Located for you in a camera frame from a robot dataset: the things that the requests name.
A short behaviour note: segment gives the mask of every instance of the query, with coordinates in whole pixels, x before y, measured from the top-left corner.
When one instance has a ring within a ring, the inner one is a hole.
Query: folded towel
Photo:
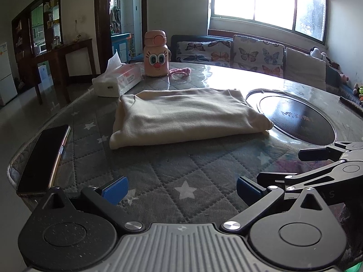
[[[237,90],[143,91],[120,97],[110,148],[257,133],[272,127]]]

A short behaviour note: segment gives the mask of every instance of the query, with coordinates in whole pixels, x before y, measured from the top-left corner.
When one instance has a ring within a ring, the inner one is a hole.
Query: wooden console table
[[[78,41],[76,43],[71,43],[68,45],[63,45],[59,48],[48,51],[44,54],[38,55],[34,58],[31,58],[29,64],[32,68],[32,77],[33,83],[35,87],[35,91],[37,93],[39,104],[42,104],[42,97],[39,91],[39,86],[37,84],[37,77],[39,77],[38,63],[49,61],[50,65],[50,73],[52,74],[53,79],[59,81],[61,84],[63,95],[66,99],[67,103],[70,103],[70,98],[67,90],[67,84],[69,79],[68,66],[66,60],[66,54],[72,53],[76,50],[80,50],[83,48],[87,48],[89,61],[91,65],[92,75],[96,75],[96,66],[94,62],[93,56],[93,48],[92,48],[92,39],[87,39],[83,41]]]

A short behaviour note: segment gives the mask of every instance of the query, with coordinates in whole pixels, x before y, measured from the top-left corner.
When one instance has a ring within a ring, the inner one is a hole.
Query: gray ribbed cover
[[[236,235],[213,224],[152,224],[141,234],[126,235],[104,262],[85,272],[270,272]]]

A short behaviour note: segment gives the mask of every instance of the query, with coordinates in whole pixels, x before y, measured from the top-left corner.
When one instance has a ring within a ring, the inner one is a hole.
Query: blue gripper pad
[[[118,204],[128,194],[128,179],[125,176],[111,181],[101,189],[101,196],[113,205]]]
[[[246,177],[237,180],[237,194],[248,205],[251,206],[266,195],[266,188],[258,185]]]

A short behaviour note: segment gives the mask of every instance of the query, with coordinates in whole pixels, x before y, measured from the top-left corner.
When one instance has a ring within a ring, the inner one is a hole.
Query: sticker on refrigerator
[[[4,54],[8,49],[6,48],[6,43],[0,45],[0,55]]]

